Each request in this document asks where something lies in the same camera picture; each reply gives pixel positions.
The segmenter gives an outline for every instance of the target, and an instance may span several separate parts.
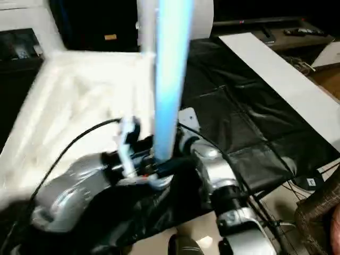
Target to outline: black plastic part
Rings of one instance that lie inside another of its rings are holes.
[[[325,181],[318,170],[312,171],[307,175],[294,178],[293,183],[303,190],[315,191],[323,187]]]
[[[172,158],[157,166],[156,173],[159,178],[164,178],[176,174],[178,171],[184,171],[185,169],[191,169],[193,167],[195,167],[195,161],[190,156]]]
[[[190,148],[192,144],[197,140],[199,140],[198,137],[191,137],[185,142],[184,147],[183,147],[183,153],[185,155],[190,155]]]
[[[247,207],[247,199],[242,196],[242,192],[237,186],[222,187],[214,191],[210,199],[217,217],[227,211]]]
[[[112,186],[116,185],[119,180],[124,178],[124,168],[117,151],[110,154],[103,153],[101,155],[101,161],[103,162],[103,165],[106,166],[104,174]]]
[[[169,240],[168,255],[204,255],[204,253],[195,240],[174,234]]]
[[[233,250],[227,240],[227,238],[223,238],[218,242],[218,249],[220,255],[233,255]]]
[[[139,120],[136,117],[133,117],[133,121],[134,121],[134,130],[133,132],[127,134],[126,140],[125,140],[125,143],[131,144],[131,145],[138,141],[138,137],[140,134]]]
[[[219,234],[222,237],[242,233],[254,228],[259,229],[259,226],[253,221],[244,222],[235,226],[228,226],[224,220],[217,219],[217,226]]]

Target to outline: black fabric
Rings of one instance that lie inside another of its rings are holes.
[[[282,184],[339,157],[219,40],[191,43],[182,102],[186,107],[194,108],[201,132],[225,150],[253,191]],[[29,254],[86,254],[100,245],[133,244],[209,211],[197,173],[183,169],[162,192],[147,187],[107,190],[72,233],[47,236],[32,231],[23,247]]]
[[[339,157],[219,39],[191,44],[182,102],[182,108],[187,107],[194,108],[201,132],[225,150],[253,191],[283,183]]]

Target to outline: wire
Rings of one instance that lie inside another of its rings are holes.
[[[26,215],[30,213],[30,208],[32,207],[32,205],[34,205],[34,200],[35,197],[37,196],[39,190],[41,189],[41,187],[43,186],[44,182],[47,180],[47,178],[49,177],[49,175],[51,174],[51,172],[53,171],[53,169],[56,167],[56,165],[59,163],[59,161],[61,160],[61,158],[65,155],[65,153],[77,142],[79,141],[81,138],[83,138],[85,135],[91,133],[92,131],[105,126],[107,124],[111,124],[111,123],[119,123],[121,121],[120,118],[115,118],[115,119],[111,119],[111,120],[107,120],[107,121],[103,121],[87,130],[85,130],[84,132],[82,132],[80,135],[78,135],[76,138],[74,138],[69,145],[66,146],[66,148],[60,153],[60,155],[58,156],[58,158],[54,161],[54,163],[52,164],[52,166],[50,167],[50,169],[47,171],[47,173],[45,174],[44,178],[42,178],[41,182],[39,183],[39,185],[36,187],[36,189],[34,190],[33,194],[31,195],[27,206],[25,207],[25,209],[22,211],[22,213],[18,216],[17,220],[13,223],[11,230],[9,231],[9,233],[6,236],[5,241],[3,242],[3,245],[1,246],[0,249],[0,255],[3,255],[5,252],[5,249],[7,247],[7,245],[9,244],[10,238],[14,233],[14,230],[16,228],[16,226],[19,224],[19,222],[22,219],[25,219]]]
[[[192,129],[182,123],[178,123],[178,125],[182,128],[185,128],[191,132],[193,132],[194,134],[202,137],[203,139],[205,139],[206,141],[208,141],[209,143],[211,143],[213,146],[215,146],[219,152],[222,154],[223,158],[229,162],[228,160],[228,156],[227,154],[224,153],[224,151],[222,149],[220,149],[220,147],[218,145],[216,145],[216,143],[214,143],[211,139],[207,138],[206,136],[204,136],[203,134],[201,134],[200,132],[196,131],[195,129]],[[248,195],[252,196],[254,201],[257,203],[257,205],[259,206],[260,210],[262,211],[262,213],[266,216],[267,220],[265,220],[264,216],[262,214],[259,214],[257,208],[252,204],[252,202],[250,201],[250,199],[248,199],[248,203],[250,204],[250,206],[254,209],[254,211],[260,216],[261,219],[263,219],[264,221],[266,221],[268,223],[268,228],[269,230],[272,232],[272,234],[274,235],[275,239],[278,241],[278,243],[280,244],[282,250],[285,251],[285,247],[283,245],[283,242],[282,242],[282,239],[280,237],[280,234],[279,232],[277,231],[276,227],[273,226],[271,224],[272,222],[272,218],[269,214],[269,212],[264,208],[264,206],[262,205],[262,203],[259,201],[259,199],[252,193],[249,185],[247,184],[247,182],[245,181],[245,179],[242,177],[242,175],[237,172],[237,171],[234,171],[234,174],[236,175],[236,178],[238,177],[239,180],[242,181],[243,185],[245,186],[247,192],[248,192]]]
[[[291,188],[291,190],[293,191],[294,195],[297,197],[298,201],[300,201],[300,198],[299,198],[298,194],[296,193],[296,191],[293,189],[291,183],[289,181],[287,183],[288,183],[289,187]]]
[[[329,170],[332,170],[334,167],[339,166],[339,165],[340,165],[340,163],[338,163],[334,166],[331,166],[331,167],[327,168],[326,170],[322,171],[321,174],[324,174],[324,173],[328,172]]]
[[[286,189],[288,189],[288,190],[290,190],[290,191],[293,191],[292,189],[286,187],[286,186],[283,185],[283,184],[282,184],[282,187],[284,187],[284,188],[286,188]],[[305,195],[303,195],[302,193],[299,193],[299,192],[297,192],[297,191],[296,191],[296,193],[299,194],[300,196],[302,196],[303,198],[307,198],[307,197],[306,197]]]

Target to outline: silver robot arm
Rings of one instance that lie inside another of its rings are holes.
[[[221,254],[276,254],[254,211],[247,205],[239,180],[213,144],[183,129],[182,151],[192,155],[217,216]]]

